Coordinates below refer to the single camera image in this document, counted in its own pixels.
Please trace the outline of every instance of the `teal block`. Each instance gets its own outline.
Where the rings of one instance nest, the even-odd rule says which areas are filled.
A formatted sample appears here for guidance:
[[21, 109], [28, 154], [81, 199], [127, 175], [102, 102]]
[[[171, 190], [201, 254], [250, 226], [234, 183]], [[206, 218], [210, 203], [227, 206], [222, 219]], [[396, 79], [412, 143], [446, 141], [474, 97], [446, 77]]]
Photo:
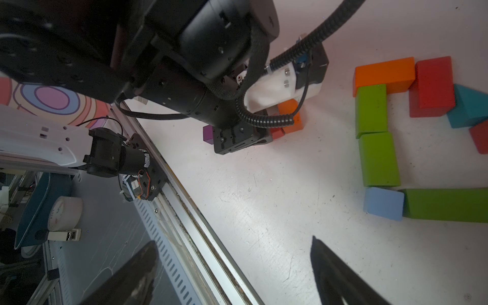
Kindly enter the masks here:
[[447, 113], [452, 128], [472, 127], [488, 119], [488, 94], [454, 85], [456, 106]]
[[360, 87], [356, 95], [356, 138], [387, 131], [386, 85]]

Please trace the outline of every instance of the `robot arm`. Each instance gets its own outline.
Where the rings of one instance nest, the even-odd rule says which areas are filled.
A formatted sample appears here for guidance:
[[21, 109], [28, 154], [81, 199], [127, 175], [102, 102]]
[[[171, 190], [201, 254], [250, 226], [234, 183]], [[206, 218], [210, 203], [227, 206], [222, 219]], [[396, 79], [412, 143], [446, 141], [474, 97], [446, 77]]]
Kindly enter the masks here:
[[[225, 154], [268, 143], [269, 128], [294, 124], [294, 114], [267, 116], [264, 108], [318, 93], [328, 64], [322, 41], [364, 1], [344, 0], [308, 36], [265, 64], [269, 43], [279, 34], [272, 0], [0, 0], [0, 70], [20, 83], [61, 86], [117, 106], [141, 96], [180, 114], [121, 111], [203, 121], [214, 127], [215, 152]], [[97, 133], [101, 142], [121, 144], [114, 135]], [[63, 148], [63, 134], [56, 149]], [[70, 157], [55, 151], [47, 159], [87, 163], [81, 159], [86, 147]], [[110, 175], [119, 170], [110, 167]]]
[[0, 105], [0, 135], [0, 150], [101, 177], [137, 175], [150, 165], [147, 152], [125, 145], [109, 129], [64, 125], [5, 105]]

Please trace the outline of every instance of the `light blue block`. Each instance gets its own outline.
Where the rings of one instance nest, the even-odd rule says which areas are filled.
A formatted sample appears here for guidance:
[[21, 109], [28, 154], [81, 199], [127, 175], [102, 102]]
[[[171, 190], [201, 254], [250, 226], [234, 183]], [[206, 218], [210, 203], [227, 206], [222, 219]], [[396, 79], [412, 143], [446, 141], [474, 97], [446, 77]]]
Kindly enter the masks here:
[[366, 189], [364, 212], [401, 221], [405, 194], [379, 187]]
[[456, 106], [447, 113], [452, 128], [475, 126], [488, 119], [488, 94], [454, 85]]

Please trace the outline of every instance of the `tape roll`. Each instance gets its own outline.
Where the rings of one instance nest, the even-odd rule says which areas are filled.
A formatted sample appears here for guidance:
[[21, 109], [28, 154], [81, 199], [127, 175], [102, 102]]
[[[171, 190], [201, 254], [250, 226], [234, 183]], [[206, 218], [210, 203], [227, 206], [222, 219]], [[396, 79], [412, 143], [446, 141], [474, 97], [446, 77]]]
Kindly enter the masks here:
[[68, 231], [76, 227], [83, 210], [83, 201], [78, 197], [60, 196], [53, 205], [47, 228], [49, 231]]

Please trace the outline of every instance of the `cable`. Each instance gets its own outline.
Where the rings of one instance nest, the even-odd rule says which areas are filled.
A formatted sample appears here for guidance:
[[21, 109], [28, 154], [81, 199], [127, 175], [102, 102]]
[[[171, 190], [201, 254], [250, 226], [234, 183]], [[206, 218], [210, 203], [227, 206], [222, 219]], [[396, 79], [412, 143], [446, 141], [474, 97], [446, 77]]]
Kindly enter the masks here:
[[151, 177], [149, 176], [149, 173], [147, 172], [147, 170], [140, 170], [137, 172], [137, 181], [139, 183], [139, 187], [141, 188], [141, 193], [139, 195], [142, 196], [144, 194], [143, 190], [142, 190], [142, 185], [141, 185], [141, 178], [140, 178], [140, 172], [146, 172], [146, 175], [147, 175], [147, 179], [148, 179], [148, 182], [147, 182], [147, 192], [146, 192], [146, 199], [149, 197], [149, 186], [151, 185]]
[[207, 88], [219, 99], [232, 101], [240, 96], [244, 96], [245, 92], [254, 85], [254, 83], [261, 77], [262, 68], [266, 65], [266, 59], [269, 53], [269, 40], [265, 33], [262, 32], [259, 25], [250, 18], [251, 25], [251, 48], [249, 50], [249, 66], [247, 74], [241, 84], [235, 91], [229, 91], [218, 79], [208, 85]]
[[123, 127], [122, 127], [122, 124], [119, 122], [119, 120], [116, 120], [116, 119], [111, 118], [109, 116], [99, 117], [99, 118], [93, 118], [93, 119], [90, 119], [90, 120], [86, 120], [84, 122], [79, 123], [77, 126], [81, 126], [81, 125], [83, 125], [85, 123], [88, 123], [88, 122], [91, 122], [91, 121], [94, 121], [94, 120], [99, 120], [99, 119], [110, 119], [110, 120], [116, 121], [117, 123], [119, 123], [119, 126], [121, 127], [121, 135], [123, 135]]
[[304, 92], [302, 93], [302, 98], [300, 99], [300, 102], [298, 103], [297, 109], [295, 109], [295, 111], [293, 111], [293, 113], [291, 114], [292, 116], [296, 116], [297, 113], [300, 111], [300, 108], [304, 104], [306, 94], [308, 92], [308, 82], [309, 81], [310, 81], [310, 65], [307, 66], [307, 70], [306, 70], [305, 87], [304, 87]]
[[348, 21], [364, 2], [365, 0], [344, 0], [339, 7], [337, 7], [337, 9], [309, 35], [293, 47], [273, 58], [269, 63], [271, 71], [278, 70], [322, 43]]
[[302, 98], [298, 103], [297, 108], [290, 114], [282, 114], [277, 116], [265, 116], [254, 114], [248, 111], [244, 105], [244, 96], [239, 97], [236, 99], [236, 110], [237, 114], [241, 119], [243, 119], [246, 123], [256, 126], [259, 128], [278, 128], [278, 127], [286, 127], [291, 126], [295, 123], [293, 117], [297, 115], [297, 113], [302, 108], [302, 105], [305, 101], [306, 94], [308, 92], [308, 83], [310, 81], [310, 65], [311, 65], [311, 58], [312, 56], [308, 54], [308, 58], [306, 61], [306, 78], [305, 78], [305, 86], [304, 91], [302, 94]]
[[123, 98], [118, 98], [115, 100], [115, 105], [117, 108], [126, 116], [132, 117], [132, 118], [138, 118], [138, 119], [148, 119], [148, 120], [160, 120], [160, 121], [165, 121], [165, 120], [181, 120], [181, 119], [186, 119], [188, 116], [181, 114], [181, 113], [175, 113], [175, 114], [154, 114], [154, 113], [144, 113], [144, 112], [134, 112], [130, 110], [123, 109], [121, 107], [121, 102], [123, 101]]

